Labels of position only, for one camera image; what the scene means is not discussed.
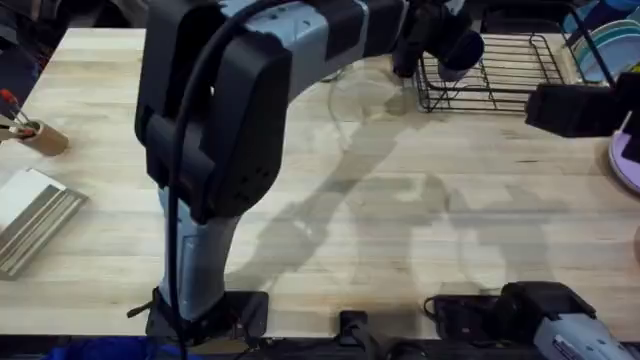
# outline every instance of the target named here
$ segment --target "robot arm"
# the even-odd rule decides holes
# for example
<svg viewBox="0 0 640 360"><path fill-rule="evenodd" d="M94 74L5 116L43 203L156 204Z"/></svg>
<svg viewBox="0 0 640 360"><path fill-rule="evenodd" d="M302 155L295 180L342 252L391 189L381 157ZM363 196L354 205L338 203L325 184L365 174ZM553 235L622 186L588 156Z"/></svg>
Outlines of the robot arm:
<svg viewBox="0 0 640 360"><path fill-rule="evenodd" d="M165 210L175 118L194 59L253 2L157 0L150 9L135 130ZM249 300L230 300L224 268L240 216L280 170L289 103L342 67L392 50L396 73L410 77L423 51L446 56L470 24L435 0L308 0L257 14L213 54L208 86L188 119L177 189L178 302L191 344L231 326L203 324L225 324L229 313L246 310L230 309ZM149 326L171 318L167 279L165 270Z"/></svg>

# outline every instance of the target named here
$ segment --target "black wire dish rack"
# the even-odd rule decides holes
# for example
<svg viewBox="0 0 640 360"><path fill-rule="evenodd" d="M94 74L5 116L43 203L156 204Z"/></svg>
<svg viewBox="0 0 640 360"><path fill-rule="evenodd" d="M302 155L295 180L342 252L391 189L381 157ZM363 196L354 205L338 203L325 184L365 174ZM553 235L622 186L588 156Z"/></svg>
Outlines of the black wire dish rack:
<svg viewBox="0 0 640 360"><path fill-rule="evenodd" d="M614 86L613 77L591 35L572 6L546 1L522 1L520 4L564 7L567 14L571 14L576 21L577 31L584 37L605 76L604 84L593 85ZM438 76L438 60L425 53L419 61L414 78L421 110L524 112L529 96L539 84L588 84L575 54L567 45L571 34L564 32L561 23L539 19L501 22L514 23L520 27L526 25L527 28L553 29L550 31L555 34L483 34L485 51L482 60L457 82L441 80Z"/></svg>

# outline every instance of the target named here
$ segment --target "utensil holder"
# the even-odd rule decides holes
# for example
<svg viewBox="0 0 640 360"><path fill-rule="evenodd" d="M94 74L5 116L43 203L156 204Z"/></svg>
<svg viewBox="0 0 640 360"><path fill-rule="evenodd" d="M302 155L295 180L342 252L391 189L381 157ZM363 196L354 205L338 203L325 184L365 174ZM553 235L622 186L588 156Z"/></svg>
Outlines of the utensil holder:
<svg viewBox="0 0 640 360"><path fill-rule="evenodd" d="M37 127L36 134L28 138L18 140L23 145L45 156L56 156L63 153L69 146L69 138L58 130L40 120L32 121Z"/></svg>

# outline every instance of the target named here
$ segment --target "black mount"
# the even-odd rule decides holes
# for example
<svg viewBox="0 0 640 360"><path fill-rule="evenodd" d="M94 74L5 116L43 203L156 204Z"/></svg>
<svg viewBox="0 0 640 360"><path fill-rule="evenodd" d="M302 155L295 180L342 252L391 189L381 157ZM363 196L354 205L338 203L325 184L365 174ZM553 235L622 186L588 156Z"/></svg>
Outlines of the black mount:
<svg viewBox="0 0 640 360"><path fill-rule="evenodd" d="M182 320L187 346L197 346L214 338L259 338L267 331L269 294L261 291L227 291L224 298L209 312L195 321ZM167 319L172 319L169 305L158 288L147 320L148 336L175 340L177 335Z"/></svg>
<svg viewBox="0 0 640 360"><path fill-rule="evenodd" d="M567 286L556 282L508 283L500 296L438 295L433 298L438 336L464 342L532 344L543 318L596 312Z"/></svg>

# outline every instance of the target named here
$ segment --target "butcher block countertop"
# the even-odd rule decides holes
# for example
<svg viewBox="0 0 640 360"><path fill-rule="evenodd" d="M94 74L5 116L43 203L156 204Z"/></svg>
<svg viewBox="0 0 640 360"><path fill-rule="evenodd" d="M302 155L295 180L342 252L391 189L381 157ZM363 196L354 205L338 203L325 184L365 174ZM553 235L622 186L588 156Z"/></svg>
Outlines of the butcher block countertop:
<svg viewBox="0 0 640 360"><path fill-rule="evenodd" d="M0 146L1 182L34 167L89 197L0 282L2 334L144 333L146 315L125 313L160 281L164 230L133 131L143 43L144 30L70 30L25 111L71 148ZM332 335L340 310L360 309L393 335L435 337L425 297L551 280L637 340L640 201L606 176L607 139L561 139L523 114L421 113L389 68L358 62L289 107L282 170L226 270L229 289L269 292L267 335Z"/></svg>

